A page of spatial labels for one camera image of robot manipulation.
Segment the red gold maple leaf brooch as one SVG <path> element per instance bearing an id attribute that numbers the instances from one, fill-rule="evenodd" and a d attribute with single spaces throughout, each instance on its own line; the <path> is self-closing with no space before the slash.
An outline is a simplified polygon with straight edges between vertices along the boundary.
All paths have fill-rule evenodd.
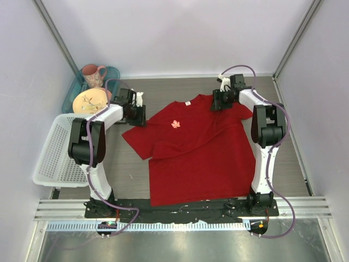
<path id="1" fill-rule="evenodd" d="M 176 129 L 180 127 L 180 122 L 173 120 L 173 122 L 171 123 L 172 128 Z"/>

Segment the red t-shirt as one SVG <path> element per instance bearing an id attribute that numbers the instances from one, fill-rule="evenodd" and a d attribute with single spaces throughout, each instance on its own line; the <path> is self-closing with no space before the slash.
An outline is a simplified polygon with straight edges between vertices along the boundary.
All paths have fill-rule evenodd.
<path id="1" fill-rule="evenodd" d="M 243 121 L 252 113 L 244 105 L 211 111 L 213 98 L 200 94 L 172 102 L 123 134 L 148 160 L 152 206 L 245 197 L 255 172 L 255 157 Z M 173 120 L 180 122 L 172 128 Z"/>

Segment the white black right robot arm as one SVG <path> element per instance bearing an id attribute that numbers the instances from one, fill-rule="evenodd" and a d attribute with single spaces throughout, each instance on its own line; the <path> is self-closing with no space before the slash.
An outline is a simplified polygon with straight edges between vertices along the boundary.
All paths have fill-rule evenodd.
<path id="1" fill-rule="evenodd" d="M 258 216 L 275 208 L 273 171 L 276 154 L 287 133 L 284 106 L 268 101 L 252 87 L 242 74 L 218 76 L 220 88 L 213 91 L 213 111 L 244 105 L 252 112 L 251 139 L 256 146 L 256 166 L 251 190 L 245 201 L 248 214 Z"/>

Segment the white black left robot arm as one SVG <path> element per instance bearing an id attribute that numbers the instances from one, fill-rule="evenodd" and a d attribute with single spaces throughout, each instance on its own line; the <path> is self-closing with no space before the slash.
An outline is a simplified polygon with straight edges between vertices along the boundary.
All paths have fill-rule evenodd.
<path id="1" fill-rule="evenodd" d="M 90 199 L 84 203 L 85 216 L 112 217 L 117 207 L 103 165 L 106 131 L 119 121 L 131 126 L 146 125 L 143 92 L 122 88 L 112 97 L 104 88 L 91 88 L 75 98 L 73 111 L 87 114 L 73 120 L 68 143 L 68 156 L 83 170 L 90 189 Z"/>

